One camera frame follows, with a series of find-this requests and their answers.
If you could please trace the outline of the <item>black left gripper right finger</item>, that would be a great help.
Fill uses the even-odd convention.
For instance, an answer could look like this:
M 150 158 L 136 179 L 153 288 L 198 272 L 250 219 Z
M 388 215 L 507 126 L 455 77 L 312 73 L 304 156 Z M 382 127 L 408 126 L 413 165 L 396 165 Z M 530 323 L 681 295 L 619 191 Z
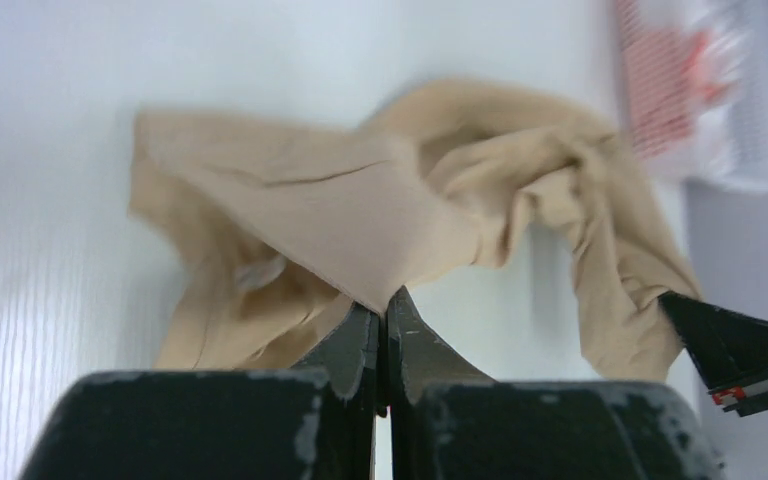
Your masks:
M 421 318 L 386 312 L 397 479 L 720 479 L 690 407 L 649 382 L 495 380 Z

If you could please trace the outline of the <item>beige t shirt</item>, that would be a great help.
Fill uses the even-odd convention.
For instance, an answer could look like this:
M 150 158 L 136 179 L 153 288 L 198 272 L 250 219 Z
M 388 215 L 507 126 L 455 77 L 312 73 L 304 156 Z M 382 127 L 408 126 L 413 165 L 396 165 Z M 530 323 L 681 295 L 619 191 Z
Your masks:
M 351 302 L 381 314 L 402 287 L 501 267 L 535 222 L 571 250 L 580 351 L 604 377 L 665 380 L 682 347 L 658 297 L 701 295 L 610 123 L 476 80 L 429 82 L 353 129 L 142 110 L 129 209 L 190 275 L 164 370 L 286 368 Z

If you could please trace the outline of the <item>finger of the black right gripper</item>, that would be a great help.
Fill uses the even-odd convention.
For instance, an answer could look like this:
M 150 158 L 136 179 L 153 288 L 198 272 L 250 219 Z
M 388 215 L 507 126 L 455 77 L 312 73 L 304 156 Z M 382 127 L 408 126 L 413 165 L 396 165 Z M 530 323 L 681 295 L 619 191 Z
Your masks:
M 675 292 L 658 301 L 714 403 L 738 414 L 768 411 L 768 321 Z

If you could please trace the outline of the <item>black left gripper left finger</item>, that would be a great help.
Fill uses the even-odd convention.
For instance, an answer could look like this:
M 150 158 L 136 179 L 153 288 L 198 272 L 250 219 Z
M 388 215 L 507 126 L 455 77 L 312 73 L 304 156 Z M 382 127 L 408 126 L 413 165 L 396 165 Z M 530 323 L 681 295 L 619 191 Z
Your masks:
M 107 371 L 61 397 L 25 479 L 368 479 L 379 317 L 278 370 Z

